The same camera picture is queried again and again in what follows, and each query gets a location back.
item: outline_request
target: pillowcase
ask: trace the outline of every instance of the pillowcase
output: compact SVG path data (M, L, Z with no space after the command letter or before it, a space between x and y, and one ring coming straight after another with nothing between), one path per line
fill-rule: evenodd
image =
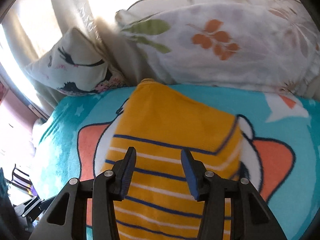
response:
M145 17L121 31L162 83L303 95L318 76L320 34L299 2L202 2Z
M122 74L97 52L77 29L71 28L26 72L65 95L96 94L125 86Z

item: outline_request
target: white stripe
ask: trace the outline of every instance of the white stripe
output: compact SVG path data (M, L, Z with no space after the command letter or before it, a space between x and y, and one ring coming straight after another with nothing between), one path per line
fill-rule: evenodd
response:
M113 150L113 151L116 151L116 152L122 152L122 153L126 153L127 152L127 150L121 149L121 148L110 147L109 149ZM152 159L152 160L157 160L157 161L181 164L181 160L170 159L170 158L165 158L165 157L159 157L159 156L154 156L154 155L148 155L148 154L144 154L144 153L137 153L137 156L140 156L142 158L148 158L148 159Z
M130 238L132 240L149 240L149 239L146 239L146 238L139 238L139 237L135 237L135 236L130 236L130 235L128 235L126 233L123 233L123 232L121 232L119 230L118 230L118 232L119 232L119 234L121 234L121 235L123 235L123 236L125 236L127 238Z
M179 228L179 229L194 229L194 230L199 230L199 227L192 227L192 226L184 226L184 225L176 225L176 224L170 224L170 223L164 223L164 222L160 222L160 221L157 221L157 220L153 220L151 218L148 218L144 215L141 215L141 214L138 214L136 212L133 212L133 211L129 211L129 210L126 210L126 209L122 209L122 208L119 208L119 207L115 207L115 210L119 211L119 212L122 212L122 213L125 213L125 214L128 214L128 215L133 215L133 216L136 216L136 217L140 217L150 223L154 223L154 224L157 224L157 225L160 225L160 226L165 226L165 227L172 227L172 228Z
M208 165L208 164L204 164L204 166L207 169L210 169L210 170L213 170L213 171L223 171L240 154L241 145L242 145L241 142L239 142L237 144L236 148L231 153L231 155L228 157L228 159L224 163L220 164L219 166L211 166L211 165ZM110 147L109 149L113 150L113 151L116 151L116 152L122 152L122 153L126 153L127 152L127 150L121 149L121 148ZM137 152L137 156L140 156L142 158L152 159L152 160L158 160L158 161L163 161L163 162L181 164L181 160L170 159L170 158L165 158L165 157L159 157L159 156L154 156L154 155L149 155L149 154L144 154L144 153L138 153Z
M160 189L160 188L156 188L156 187L148 187L148 186L141 185L141 184L134 183L134 182L132 182L130 184L130 186L143 188L143 189L150 190L150 191L153 191L153 192L156 192L156 193L161 193L161 194L164 194L164 195L167 195L167 196L183 198L183 199L188 199L188 200L195 200L193 198L193 196L191 196L191 195L176 193L176 192L172 192L172 191L168 191L168 190Z

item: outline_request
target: folded yellow shirt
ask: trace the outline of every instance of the folded yellow shirt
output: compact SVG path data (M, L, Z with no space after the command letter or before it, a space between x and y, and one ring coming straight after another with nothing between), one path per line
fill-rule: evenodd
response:
M237 118L144 80L126 102L103 171L129 146L137 162L126 199L115 202L121 239L196 239L203 202L190 195L182 148L226 179L238 179L242 135ZM226 200L224 239L230 238Z

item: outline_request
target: curtain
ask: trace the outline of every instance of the curtain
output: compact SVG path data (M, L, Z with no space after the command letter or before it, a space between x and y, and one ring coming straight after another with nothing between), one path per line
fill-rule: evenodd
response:
M129 45L122 43L119 37L116 39L119 29L114 19L115 13L129 8L137 1L17 0L15 2L2 22L10 50L7 53L13 55L16 64L34 87L38 99L34 100L37 101L34 104L38 108L50 115L64 95L37 82L23 69L49 51L62 35L74 26L87 35L102 53L108 55L112 64L129 79L129 84L137 84L144 76L154 76L143 59L137 59L137 68L128 64L119 50L122 46ZM139 73L140 65L144 65L144 75ZM24 94L27 93L23 88L20 90Z

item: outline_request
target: sheer curtain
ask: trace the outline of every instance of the sheer curtain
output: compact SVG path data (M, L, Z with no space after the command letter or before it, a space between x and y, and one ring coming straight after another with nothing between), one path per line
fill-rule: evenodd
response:
M0 43L6 44L0 46L0 62L21 92L50 115L64 95L31 78L23 70L24 66L39 59L69 28L76 26L111 58L115 67L119 67L113 57L113 40L118 34L115 13L137 1L17 0L0 28ZM135 85L140 79L138 70L124 65L125 61L120 70L129 79L129 84Z

